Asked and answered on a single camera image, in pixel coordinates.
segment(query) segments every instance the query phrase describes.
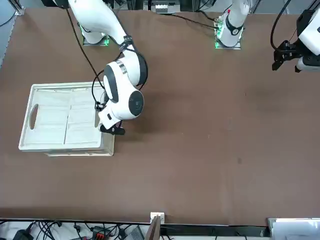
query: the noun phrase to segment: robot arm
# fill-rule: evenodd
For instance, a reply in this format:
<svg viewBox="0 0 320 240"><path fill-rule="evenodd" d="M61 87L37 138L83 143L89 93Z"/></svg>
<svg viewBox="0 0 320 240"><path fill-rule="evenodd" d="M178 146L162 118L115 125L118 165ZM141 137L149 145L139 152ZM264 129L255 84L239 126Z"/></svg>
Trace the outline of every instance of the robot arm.
<svg viewBox="0 0 320 240"><path fill-rule="evenodd" d="M234 47L239 42L249 10L248 0L232 0L229 11L223 13L223 28L217 36L223 45Z"/></svg>
<svg viewBox="0 0 320 240"><path fill-rule="evenodd" d="M320 71L320 8L311 9L312 5L304 10L296 21L298 39L294 43L291 44L285 40L279 47L275 47L271 38L271 45L275 50L272 70L278 70L285 61L299 59L295 66L295 72Z"/></svg>
<svg viewBox="0 0 320 240"><path fill-rule="evenodd" d="M148 65L145 58L138 52L132 37L126 33L117 16L103 0L53 2L60 8L67 8L68 5L71 7L80 24L82 35L89 43L98 43L105 34L120 46L124 57L104 68L103 85L107 97L105 107L98 115L101 132L124 134L124 129L116 124L121 120L138 117L144 107L144 97L135 86L144 85L147 80Z"/></svg>

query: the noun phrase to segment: table surface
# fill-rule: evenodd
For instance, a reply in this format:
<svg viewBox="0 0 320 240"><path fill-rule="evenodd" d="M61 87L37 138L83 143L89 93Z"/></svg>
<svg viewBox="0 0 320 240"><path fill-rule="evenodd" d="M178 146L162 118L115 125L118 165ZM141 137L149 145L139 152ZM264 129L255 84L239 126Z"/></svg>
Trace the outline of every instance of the table surface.
<svg viewBox="0 0 320 240"><path fill-rule="evenodd" d="M0 70L2 217L148 222L165 212L168 223L264 226L320 215L319 74L295 73L294 62L271 70L275 15L247 18L242 50L214 49L211 29L177 17L119 18L148 62L145 107L124 122L113 157L83 158L18 149L32 84L94 74L65 11L17 18ZM296 18L283 16L276 44ZM118 55L115 44L84 49L97 71Z"/></svg>

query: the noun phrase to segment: gray floor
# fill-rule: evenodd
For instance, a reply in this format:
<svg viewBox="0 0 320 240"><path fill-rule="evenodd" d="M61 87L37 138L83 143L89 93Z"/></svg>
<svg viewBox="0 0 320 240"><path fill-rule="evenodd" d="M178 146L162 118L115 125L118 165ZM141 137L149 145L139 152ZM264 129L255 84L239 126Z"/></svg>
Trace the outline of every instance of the gray floor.
<svg viewBox="0 0 320 240"><path fill-rule="evenodd" d="M21 5L26 8L43 8L41 0L20 0ZM277 14L283 7L286 0L261 0L256 13L258 14ZM287 8L288 14L300 14L306 9L312 0L291 0ZM217 0L213 7L204 6L203 9L208 12L222 12L226 9L232 0ZM0 1L0 24L6 22L13 14L14 9L7 0ZM5 57L8 42L11 36L12 29L15 24L16 17L13 17L7 24L0 27L0 68L2 66L3 59Z"/></svg>

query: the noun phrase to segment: green led light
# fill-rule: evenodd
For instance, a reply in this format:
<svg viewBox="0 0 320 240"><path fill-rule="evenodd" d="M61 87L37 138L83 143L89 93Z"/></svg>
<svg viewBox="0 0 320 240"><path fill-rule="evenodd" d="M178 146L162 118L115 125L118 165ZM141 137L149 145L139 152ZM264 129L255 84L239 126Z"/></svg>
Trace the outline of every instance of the green led light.
<svg viewBox="0 0 320 240"><path fill-rule="evenodd" d="M108 45L109 45L109 38L107 38L107 39L104 40L104 45L105 45L105 46L108 46Z"/></svg>

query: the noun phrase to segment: cable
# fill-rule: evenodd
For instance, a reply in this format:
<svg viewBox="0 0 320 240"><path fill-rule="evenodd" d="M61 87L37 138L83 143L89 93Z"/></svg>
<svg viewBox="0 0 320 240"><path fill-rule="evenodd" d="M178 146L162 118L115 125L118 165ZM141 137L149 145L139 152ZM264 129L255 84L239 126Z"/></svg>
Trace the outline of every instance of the cable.
<svg viewBox="0 0 320 240"><path fill-rule="evenodd" d="M91 232L94 231L94 228L93 228L93 227L89 227L87 223L84 223L84 224L86 225L86 227L87 227Z"/></svg>
<svg viewBox="0 0 320 240"><path fill-rule="evenodd" d="M314 7L314 10L316 10L319 5L320 5L320 2L318 2L318 4Z"/></svg>
<svg viewBox="0 0 320 240"><path fill-rule="evenodd" d="M118 227L119 228L119 232L118 232L118 235L116 236L116 238L114 239L114 240L117 240L117 239L120 239L120 240L124 240L125 238L126 238L126 236L121 236L120 235L120 229L122 230L122 231L124 231L124 233L126 233L126 230L129 228L129 227L131 227L132 226L132 224L129 224L128 226L126 226L125 228L120 228L120 226Z"/></svg>
<svg viewBox="0 0 320 240"><path fill-rule="evenodd" d="M29 226L26 228L26 232L27 233L30 233L31 232L31 228L32 228L32 226L34 225L36 223L36 221L33 221L33 222L31 222L30 224L29 224Z"/></svg>
<svg viewBox="0 0 320 240"><path fill-rule="evenodd" d="M2 24L0 25L0 28L1 28L2 26L6 25L8 22L10 22L10 20L13 19L15 15L16 15L16 13L14 12L13 15L12 15L7 21L5 21L4 23L2 23Z"/></svg>
<svg viewBox="0 0 320 240"><path fill-rule="evenodd" d="M210 0L207 0L201 7L199 7L196 12L198 12L200 9L202 9Z"/></svg>
<svg viewBox="0 0 320 240"><path fill-rule="evenodd" d="M55 238L54 238L54 236L53 236L53 234L52 234L52 232L50 230L50 228L52 228L54 224L57 224L57 222L53 221L50 225L48 225L47 222L45 223L45 225L47 226L47 229L46 229L46 231L45 231L45 233L43 235L43 240L46 240L47 237L49 237L52 240L55 240Z"/></svg>
<svg viewBox="0 0 320 240"><path fill-rule="evenodd" d="M236 231L235 234L236 234L237 236L239 236L239 237L244 237L245 240L248 240L246 235L242 235L242 234L240 234L238 231Z"/></svg>
<svg viewBox="0 0 320 240"><path fill-rule="evenodd" d="M145 56L141 53L141 52L139 52L139 51L137 51L137 50L133 50L133 49L130 49L130 48L127 48L127 47L124 47L123 48L124 50L127 50L127 51L129 51L129 52L133 52L133 53L136 53L136 54L138 54L138 55L140 55L140 57L142 57L142 59L143 59L143 61L144 61L144 63L145 63L145 71L146 71L146 73L145 73L145 79L148 79L148 75L149 75L149 68L148 68L148 64L147 64L147 61L146 61L146 58L145 58ZM145 85L145 83L143 83L141 86L140 86L140 88L139 88L139 91L143 88L143 86Z"/></svg>
<svg viewBox="0 0 320 240"><path fill-rule="evenodd" d="M311 5L309 6L308 10L310 10L312 8L312 6L317 2L318 0L313 0L313 2L311 3Z"/></svg>
<svg viewBox="0 0 320 240"><path fill-rule="evenodd" d="M292 36L289 39L289 42L291 41L291 39L294 37L295 33L297 32L297 29L295 29L295 31L293 32Z"/></svg>
<svg viewBox="0 0 320 240"><path fill-rule="evenodd" d="M117 61L117 60L120 58L121 54L122 54L122 52L120 52L119 55L118 55L113 61L114 61L114 62ZM98 102L97 99L96 99L96 97L95 97L95 95L94 95L94 87L95 87L96 79L97 79L97 78L100 76L100 74L103 73L103 72L104 72L104 69L101 70L101 71L94 77L94 79L93 79L93 81L92 81L92 86L91 86L91 94L92 94L93 99L94 99L94 101L95 101L95 103L96 103L97 105L100 104L101 102Z"/></svg>
<svg viewBox="0 0 320 240"><path fill-rule="evenodd" d="M225 13L229 8L231 8L232 4L230 6L228 6L224 11L223 13Z"/></svg>
<svg viewBox="0 0 320 240"><path fill-rule="evenodd" d="M216 27L216 26L210 26L210 25L207 25L207 24L198 22L198 21L191 20L191 19L186 18L186 17L184 17L184 16L179 16L179 15L170 15L170 16L177 17L177 18L180 18L180 19L184 19L184 20L190 21L190 22L192 22L192 23L199 24L199 25L201 25L201 26L203 26L203 27L207 27L207 28L211 28L211 29L216 29L216 30L219 29L219 28Z"/></svg>
<svg viewBox="0 0 320 240"><path fill-rule="evenodd" d="M283 8L281 9L281 11L279 12L278 16L276 17L275 21L274 21L274 24L272 26L272 30L271 30L271 34L270 34L270 44L272 46L272 48L277 51L278 53L283 53L283 52L286 52L286 53L289 53L290 50L286 50L286 51L283 51L283 50L280 50L279 48L277 48L274 44L274 33L275 33L275 29L276 29L276 25L281 17L281 15L284 13L285 9L287 8L287 6L289 5L289 3L291 2L291 0L287 0L285 5L283 6Z"/></svg>
<svg viewBox="0 0 320 240"><path fill-rule="evenodd" d="M48 223L43 223L43 222L38 222L38 227L40 229L38 235L36 236L36 239L35 240L38 240L39 236L41 233L43 233L43 239L46 239L47 237L49 237L51 240L54 240L55 238L53 237L50 229L49 229L49 232L47 233L48 231Z"/></svg>
<svg viewBox="0 0 320 240"><path fill-rule="evenodd" d="M78 36L77 36L76 30L75 30L75 26L74 26L74 24L73 24L73 22L72 22L72 19L71 19L71 16L70 16L70 13L69 13L68 9L66 9L66 13L68 14L68 17L69 17L69 20L70 20L70 23L71 23L71 27L72 27L72 30L73 30L75 39L76 39L76 41L77 41L77 43L78 43L78 45L79 45L79 47L80 47L80 49L81 49L81 52L83 53L85 59L86 59L87 62L89 63L90 67L92 68L92 71L94 72L95 77L98 79L100 86L102 87L102 89L105 89L105 87L102 85L102 83L101 83L101 81L100 81L100 79L99 79L99 77L98 77L98 74L97 74L94 66L93 66L92 63L90 62L88 56L86 55L84 49L83 49L82 46L81 46L81 43L80 43L79 38L78 38ZM96 99L96 97L95 97L95 95L94 95L94 87L93 87L94 84L95 84L95 83L93 82L93 83L92 83L92 89L91 89L92 91L91 91L91 93L92 93L92 96L93 96L94 101L95 101L96 103L98 103L98 101L97 101L97 99Z"/></svg>
<svg viewBox="0 0 320 240"><path fill-rule="evenodd" d="M212 17L209 17L204 11L202 10L198 10L197 11L198 13L202 13L207 19L211 20L211 21L215 21L216 18L212 18Z"/></svg>

